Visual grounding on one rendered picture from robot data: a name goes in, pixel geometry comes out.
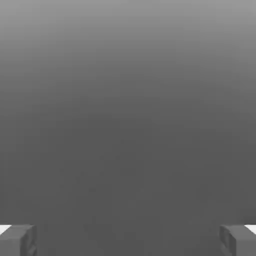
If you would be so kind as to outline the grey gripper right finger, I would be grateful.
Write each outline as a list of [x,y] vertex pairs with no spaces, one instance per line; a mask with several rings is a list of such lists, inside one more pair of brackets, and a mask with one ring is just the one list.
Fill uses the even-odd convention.
[[221,225],[219,239],[223,256],[256,256],[256,224]]

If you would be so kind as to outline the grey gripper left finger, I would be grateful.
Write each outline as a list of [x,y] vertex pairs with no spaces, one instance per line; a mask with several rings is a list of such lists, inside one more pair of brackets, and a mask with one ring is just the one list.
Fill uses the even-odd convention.
[[0,256],[38,256],[37,226],[10,225],[0,234]]

